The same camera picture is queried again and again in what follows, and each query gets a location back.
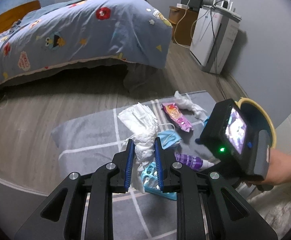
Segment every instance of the hand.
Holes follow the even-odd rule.
[[[248,183],[280,185],[291,182],[291,155],[284,154],[274,148],[270,149],[268,174],[263,181],[248,181]]]

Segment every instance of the snack wrapper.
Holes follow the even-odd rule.
[[[163,103],[163,111],[166,112],[169,117],[181,128],[181,130],[190,132],[192,130],[191,123],[180,112],[175,103]]]

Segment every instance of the bed headboard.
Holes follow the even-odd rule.
[[[22,19],[28,12],[40,9],[39,0],[28,2],[14,7],[0,14],[0,33],[11,28],[12,24],[18,19]]]

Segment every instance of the metal bolt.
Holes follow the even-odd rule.
[[[175,168],[175,169],[179,169],[179,168],[182,167],[182,163],[178,163],[178,162],[173,163],[173,164],[172,164],[172,167]]]
[[[76,172],[72,172],[72,173],[69,175],[69,178],[70,178],[70,179],[77,179],[78,176],[79,176],[78,173],[76,173]]]
[[[210,177],[211,177],[212,179],[218,179],[218,178],[220,178],[220,175],[219,175],[219,173],[217,173],[217,172],[211,172],[211,173],[210,173]]]
[[[113,169],[115,168],[115,164],[114,164],[114,163],[108,163],[108,164],[106,165],[106,168],[107,168],[108,170],[113,170]]]

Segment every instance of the white appliance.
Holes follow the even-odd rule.
[[[196,23],[190,51],[202,71],[220,74],[237,36],[241,16],[216,6],[211,9],[211,24],[210,11],[207,12],[210,9],[211,6],[202,6],[199,11],[198,19],[205,15]]]

